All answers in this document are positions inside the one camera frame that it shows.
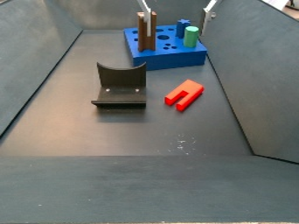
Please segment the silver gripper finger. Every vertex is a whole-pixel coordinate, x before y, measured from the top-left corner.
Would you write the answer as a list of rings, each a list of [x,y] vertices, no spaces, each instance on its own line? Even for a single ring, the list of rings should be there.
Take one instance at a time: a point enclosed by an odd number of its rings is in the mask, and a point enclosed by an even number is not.
[[[217,7],[219,0],[210,0],[209,5],[202,9],[202,21],[201,21],[201,35],[205,35],[207,24],[211,21],[214,15],[214,8]]]
[[[146,0],[137,0],[138,4],[143,10],[145,13],[145,22],[147,23],[147,37],[151,37],[151,16],[153,16],[153,11],[151,8],[149,7]]]

